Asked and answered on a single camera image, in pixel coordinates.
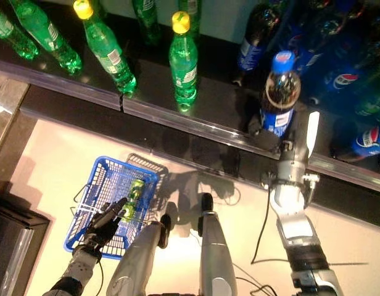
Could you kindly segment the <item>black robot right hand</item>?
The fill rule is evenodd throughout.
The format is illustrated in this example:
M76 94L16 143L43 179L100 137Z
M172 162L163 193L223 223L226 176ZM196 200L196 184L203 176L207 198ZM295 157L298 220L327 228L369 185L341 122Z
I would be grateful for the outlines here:
M247 127L249 136L257 147L288 154L289 158L297 158L300 162L306 163L315 147L319 121L318 111L294 112L282 137L263 129L260 115L254 115Z

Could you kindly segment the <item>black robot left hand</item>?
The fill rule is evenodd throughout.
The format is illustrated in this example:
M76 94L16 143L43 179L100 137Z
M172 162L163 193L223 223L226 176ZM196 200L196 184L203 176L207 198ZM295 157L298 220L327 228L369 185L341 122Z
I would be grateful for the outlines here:
M101 207L101 212L93 216L85 232L84 245L92 255L101 257L101 249L113 238L121 221L120 211L127 203L127 198L119 201L106 202Z

